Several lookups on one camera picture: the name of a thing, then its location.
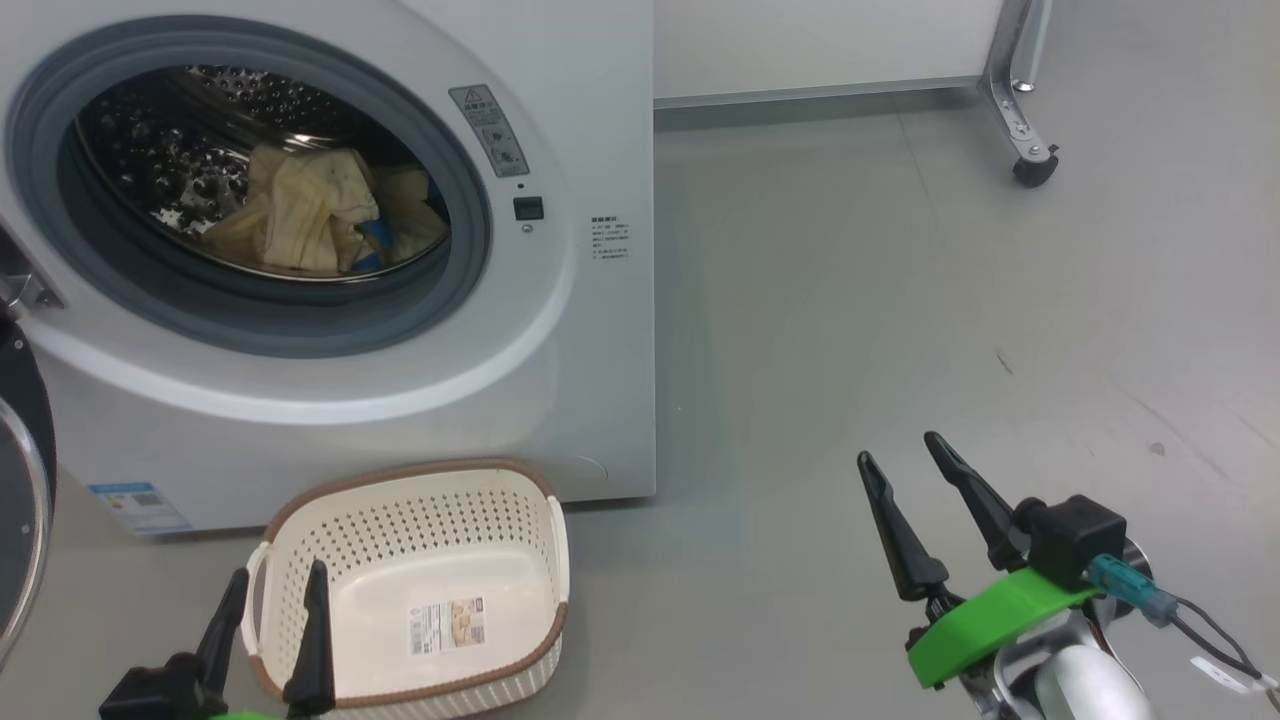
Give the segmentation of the blue energy label sticker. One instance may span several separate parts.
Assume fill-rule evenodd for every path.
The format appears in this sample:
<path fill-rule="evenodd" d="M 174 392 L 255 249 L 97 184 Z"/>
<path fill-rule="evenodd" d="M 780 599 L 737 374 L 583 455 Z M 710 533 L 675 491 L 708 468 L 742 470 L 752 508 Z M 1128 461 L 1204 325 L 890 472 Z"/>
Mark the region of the blue energy label sticker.
<path fill-rule="evenodd" d="M 151 483 L 91 484 L 87 489 L 125 529 L 137 536 L 169 536 L 193 530 Z"/>

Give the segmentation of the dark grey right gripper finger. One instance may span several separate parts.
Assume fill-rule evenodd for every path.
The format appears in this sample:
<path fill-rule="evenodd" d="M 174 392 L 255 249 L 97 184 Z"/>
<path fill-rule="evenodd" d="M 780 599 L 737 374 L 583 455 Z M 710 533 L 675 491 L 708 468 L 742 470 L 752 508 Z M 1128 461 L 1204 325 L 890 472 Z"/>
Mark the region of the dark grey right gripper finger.
<path fill-rule="evenodd" d="M 1021 568 L 1021 532 L 1015 528 L 1012 507 L 936 430 L 923 436 L 924 445 L 943 479 L 963 497 L 987 547 L 987 559 L 997 571 Z"/>
<path fill-rule="evenodd" d="M 870 452 L 858 455 L 858 470 L 899 598 L 918 602 L 946 592 L 948 571 L 929 555 L 893 497 L 893 488 Z"/>

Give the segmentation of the yellow garment with blue cuffs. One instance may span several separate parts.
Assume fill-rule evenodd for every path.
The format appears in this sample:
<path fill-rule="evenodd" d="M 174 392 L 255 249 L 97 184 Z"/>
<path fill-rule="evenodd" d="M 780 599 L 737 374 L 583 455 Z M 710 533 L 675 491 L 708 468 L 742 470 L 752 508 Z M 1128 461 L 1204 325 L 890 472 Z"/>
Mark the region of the yellow garment with blue cuffs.
<path fill-rule="evenodd" d="M 250 155 L 244 205 L 206 229 L 205 249 L 250 269 L 333 278 L 378 269 L 364 231 L 380 210 L 375 181 L 353 149 L 291 152 L 260 143 Z"/>

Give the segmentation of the grey warning sticker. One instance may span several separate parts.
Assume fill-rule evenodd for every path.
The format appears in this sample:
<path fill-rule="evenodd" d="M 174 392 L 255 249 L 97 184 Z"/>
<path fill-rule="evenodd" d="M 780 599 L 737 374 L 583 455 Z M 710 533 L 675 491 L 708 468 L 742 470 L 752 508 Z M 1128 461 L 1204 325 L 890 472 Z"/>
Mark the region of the grey warning sticker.
<path fill-rule="evenodd" d="M 492 90 L 486 85 L 471 85 L 451 88 L 449 95 L 474 131 L 495 176 L 527 176 L 530 168 L 524 150 Z"/>

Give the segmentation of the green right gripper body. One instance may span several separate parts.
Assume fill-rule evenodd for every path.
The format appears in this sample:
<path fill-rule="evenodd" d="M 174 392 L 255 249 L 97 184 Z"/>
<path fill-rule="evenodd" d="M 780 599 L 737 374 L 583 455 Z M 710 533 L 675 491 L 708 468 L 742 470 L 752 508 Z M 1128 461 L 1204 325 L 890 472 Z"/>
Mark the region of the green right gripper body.
<path fill-rule="evenodd" d="M 908 650 L 911 673 L 922 688 L 945 684 L 1097 594 L 1088 582 L 1065 589 L 1036 569 L 1014 571 L 932 623 Z"/>

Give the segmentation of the cream perforated laundry basket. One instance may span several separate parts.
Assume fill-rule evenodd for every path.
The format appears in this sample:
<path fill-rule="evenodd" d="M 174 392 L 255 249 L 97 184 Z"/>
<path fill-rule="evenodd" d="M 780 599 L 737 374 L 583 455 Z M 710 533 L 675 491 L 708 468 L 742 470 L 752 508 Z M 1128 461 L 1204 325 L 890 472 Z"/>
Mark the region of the cream perforated laundry basket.
<path fill-rule="evenodd" d="M 570 544 L 550 484 L 508 459 L 380 471 L 312 489 L 250 556 L 239 625 L 262 691 L 283 701 L 315 559 L 328 569 L 335 708 L 319 720 L 456 720 L 529 700 L 552 679 L 570 610 Z M 408 652 L 415 605 L 481 596 L 486 643 Z"/>

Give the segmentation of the grey metal leg with caster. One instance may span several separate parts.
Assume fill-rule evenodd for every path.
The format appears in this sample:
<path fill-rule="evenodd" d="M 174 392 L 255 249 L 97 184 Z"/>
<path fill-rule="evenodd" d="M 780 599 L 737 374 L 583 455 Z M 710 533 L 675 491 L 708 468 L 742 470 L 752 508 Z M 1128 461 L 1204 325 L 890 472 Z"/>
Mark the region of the grey metal leg with caster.
<path fill-rule="evenodd" d="M 980 76 L 979 90 L 1004 123 L 1007 140 L 1018 152 L 1015 181 L 1033 190 L 1044 184 L 1059 167 L 1055 143 L 1046 143 L 1023 111 L 1014 73 L 1018 50 L 1027 32 L 1036 0 L 1001 0 L 993 37 Z"/>

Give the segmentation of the basket product label sticker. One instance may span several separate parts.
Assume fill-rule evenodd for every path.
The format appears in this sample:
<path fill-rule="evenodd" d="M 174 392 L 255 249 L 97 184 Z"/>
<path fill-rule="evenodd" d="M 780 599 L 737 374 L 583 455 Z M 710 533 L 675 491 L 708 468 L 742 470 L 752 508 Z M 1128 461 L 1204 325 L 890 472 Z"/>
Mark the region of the basket product label sticker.
<path fill-rule="evenodd" d="M 408 610 L 408 652 L 428 657 L 486 643 L 486 601 L 481 596 L 421 603 Z"/>

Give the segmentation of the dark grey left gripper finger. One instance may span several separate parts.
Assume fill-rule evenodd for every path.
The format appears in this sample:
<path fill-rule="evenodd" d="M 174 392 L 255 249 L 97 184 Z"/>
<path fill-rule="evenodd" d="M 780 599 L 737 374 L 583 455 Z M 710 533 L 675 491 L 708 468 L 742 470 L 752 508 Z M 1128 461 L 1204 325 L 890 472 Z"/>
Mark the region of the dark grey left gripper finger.
<path fill-rule="evenodd" d="M 337 706 L 329 580 L 323 560 L 314 560 L 302 601 L 306 618 L 283 700 L 288 716 L 323 716 Z"/>
<path fill-rule="evenodd" d="M 250 592 L 250 570 L 237 569 L 227 584 L 221 600 L 206 626 L 196 650 L 200 661 L 200 680 L 205 691 L 224 691 L 230 652 L 239 629 Z"/>

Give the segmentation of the white front-load washing machine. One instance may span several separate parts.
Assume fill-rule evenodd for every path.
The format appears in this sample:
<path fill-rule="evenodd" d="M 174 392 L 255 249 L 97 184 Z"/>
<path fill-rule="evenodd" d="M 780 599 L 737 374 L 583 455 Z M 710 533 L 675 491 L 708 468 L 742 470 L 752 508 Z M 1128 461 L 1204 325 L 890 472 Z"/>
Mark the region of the white front-load washing machine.
<path fill-rule="evenodd" d="M 653 0 L 0 0 L 0 227 L 58 466 L 193 530 L 340 477 L 513 457 L 559 497 L 655 489 Z M 486 85 L 499 178 L 449 90 Z M 205 249 L 251 152 L 416 165 L 434 249 L 333 278 Z M 632 227 L 590 258 L 590 220 Z"/>

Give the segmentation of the yellow garment with duck print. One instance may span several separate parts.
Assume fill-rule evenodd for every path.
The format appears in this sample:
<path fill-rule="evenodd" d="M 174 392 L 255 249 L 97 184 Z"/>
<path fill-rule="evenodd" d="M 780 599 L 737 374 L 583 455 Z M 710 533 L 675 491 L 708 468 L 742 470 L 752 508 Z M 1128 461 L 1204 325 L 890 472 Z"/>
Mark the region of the yellow garment with duck print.
<path fill-rule="evenodd" d="M 388 258 L 406 263 L 439 245 L 451 232 L 449 223 L 429 204 L 431 177 L 416 165 L 372 169 L 374 197 L 380 219 L 390 232 Z"/>

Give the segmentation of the black text notice sticker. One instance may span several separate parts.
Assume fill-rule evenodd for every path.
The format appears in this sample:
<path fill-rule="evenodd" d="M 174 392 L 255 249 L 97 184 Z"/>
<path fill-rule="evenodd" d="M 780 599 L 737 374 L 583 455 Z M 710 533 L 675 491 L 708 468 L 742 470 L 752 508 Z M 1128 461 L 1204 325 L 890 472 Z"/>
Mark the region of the black text notice sticker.
<path fill-rule="evenodd" d="M 632 227 L 622 217 L 593 217 L 590 220 L 590 258 L 596 261 L 618 261 L 630 258 Z"/>

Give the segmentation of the dark round glass washer door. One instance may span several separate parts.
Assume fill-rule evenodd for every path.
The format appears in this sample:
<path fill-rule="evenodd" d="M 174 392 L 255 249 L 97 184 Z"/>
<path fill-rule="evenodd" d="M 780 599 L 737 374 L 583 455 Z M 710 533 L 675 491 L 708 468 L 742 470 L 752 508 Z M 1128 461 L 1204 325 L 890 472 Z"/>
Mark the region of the dark round glass washer door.
<path fill-rule="evenodd" d="M 58 492 L 49 395 L 19 323 L 38 290 L 27 258 L 0 227 L 0 671 L 42 585 Z"/>

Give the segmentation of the white partition panel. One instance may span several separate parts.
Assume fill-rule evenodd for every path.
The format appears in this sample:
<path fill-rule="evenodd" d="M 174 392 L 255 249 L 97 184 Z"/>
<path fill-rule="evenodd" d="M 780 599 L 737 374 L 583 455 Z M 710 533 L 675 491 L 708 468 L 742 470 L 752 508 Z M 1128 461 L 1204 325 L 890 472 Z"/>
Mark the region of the white partition panel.
<path fill-rule="evenodd" d="M 1002 0 L 655 0 L 659 109 L 963 87 Z"/>

